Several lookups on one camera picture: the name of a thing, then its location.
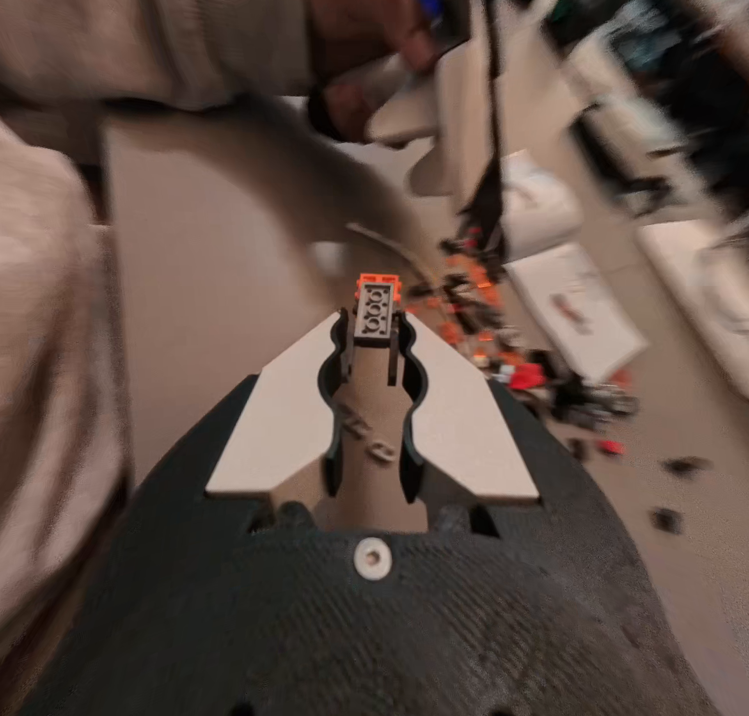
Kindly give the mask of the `pile of loose lego pieces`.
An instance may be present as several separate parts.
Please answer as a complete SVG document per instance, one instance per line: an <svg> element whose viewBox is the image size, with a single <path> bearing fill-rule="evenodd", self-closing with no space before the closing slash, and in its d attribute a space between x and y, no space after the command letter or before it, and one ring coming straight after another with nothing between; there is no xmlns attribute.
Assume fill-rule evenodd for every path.
<svg viewBox="0 0 749 716"><path fill-rule="evenodd" d="M449 267L442 275L425 272L404 253L419 277L408 291L411 310L439 313L437 335L506 389L543 428L550 423L566 427L563 443L575 459L622 460L628 450L617 428L640 408L630 363L598 385L574 373L531 315L507 263L479 254L477 233L474 229L463 240L440 242Z"/></svg>

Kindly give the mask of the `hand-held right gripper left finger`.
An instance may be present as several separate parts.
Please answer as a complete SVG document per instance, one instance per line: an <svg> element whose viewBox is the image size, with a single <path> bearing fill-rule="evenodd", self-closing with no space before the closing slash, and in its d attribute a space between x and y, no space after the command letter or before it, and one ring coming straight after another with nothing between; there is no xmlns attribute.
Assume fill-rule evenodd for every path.
<svg viewBox="0 0 749 716"><path fill-rule="evenodd" d="M342 485L348 312L340 309L265 365L205 486L211 497L323 501Z"/></svg>

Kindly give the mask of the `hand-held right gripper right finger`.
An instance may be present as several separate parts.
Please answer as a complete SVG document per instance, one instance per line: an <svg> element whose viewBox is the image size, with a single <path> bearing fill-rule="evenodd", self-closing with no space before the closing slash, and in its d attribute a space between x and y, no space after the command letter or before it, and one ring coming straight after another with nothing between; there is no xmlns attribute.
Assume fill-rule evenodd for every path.
<svg viewBox="0 0 749 716"><path fill-rule="evenodd" d="M485 376L410 312L399 323L410 399L399 479L409 504L532 505L539 489Z"/></svg>

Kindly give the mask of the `flat lego instruction booklet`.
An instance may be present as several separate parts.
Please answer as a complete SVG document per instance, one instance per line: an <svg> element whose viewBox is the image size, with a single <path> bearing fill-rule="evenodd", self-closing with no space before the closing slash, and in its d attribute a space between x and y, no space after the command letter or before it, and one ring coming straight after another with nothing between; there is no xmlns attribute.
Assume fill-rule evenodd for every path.
<svg viewBox="0 0 749 716"><path fill-rule="evenodd" d="M557 245L505 269L567 366L586 383L609 381L648 347L579 243Z"/></svg>

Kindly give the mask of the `person's left hand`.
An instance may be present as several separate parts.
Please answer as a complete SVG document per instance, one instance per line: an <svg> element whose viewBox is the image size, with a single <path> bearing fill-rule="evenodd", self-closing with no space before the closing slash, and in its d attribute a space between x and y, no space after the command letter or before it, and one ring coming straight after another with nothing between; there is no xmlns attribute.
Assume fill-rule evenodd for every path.
<svg viewBox="0 0 749 716"><path fill-rule="evenodd" d="M306 0L312 77L335 131L361 143L372 108L343 75L389 55L415 73L430 72L438 50L419 0Z"/></svg>

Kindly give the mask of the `person's left forearm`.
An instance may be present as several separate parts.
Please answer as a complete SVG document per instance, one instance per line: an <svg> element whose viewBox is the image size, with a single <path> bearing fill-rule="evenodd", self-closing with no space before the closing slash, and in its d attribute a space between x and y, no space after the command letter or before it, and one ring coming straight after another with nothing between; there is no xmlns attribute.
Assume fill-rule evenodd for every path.
<svg viewBox="0 0 749 716"><path fill-rule="evenodd" d="M182 110L312 84L306 0L1 0L2 89Z"/></svg>

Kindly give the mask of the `grey and orange lego assembly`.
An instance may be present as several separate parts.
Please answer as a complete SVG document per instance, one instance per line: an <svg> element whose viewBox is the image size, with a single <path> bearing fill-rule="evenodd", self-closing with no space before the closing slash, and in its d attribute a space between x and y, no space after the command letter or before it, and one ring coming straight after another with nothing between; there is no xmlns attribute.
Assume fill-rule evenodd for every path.
<svg viewBox="0 0 749 716"><path fill-rule="evenodd" d="M398 382L401 322L401 277L394 273L362 273L357 280L354 303L342 356L343 380L351 379L358 348L386 349L387 384Z"/></svg>

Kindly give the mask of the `person's beige clothing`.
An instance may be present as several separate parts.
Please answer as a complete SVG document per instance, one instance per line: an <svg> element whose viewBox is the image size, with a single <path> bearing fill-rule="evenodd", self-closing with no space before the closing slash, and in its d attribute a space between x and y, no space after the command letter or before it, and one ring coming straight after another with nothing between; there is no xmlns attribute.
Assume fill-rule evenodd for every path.
<svg viewBox="0 0 749 716"><path fill-rule="evenodd" d="M75 617L126 502L108 229L73 163L2 124L2 714Z"/></svg>

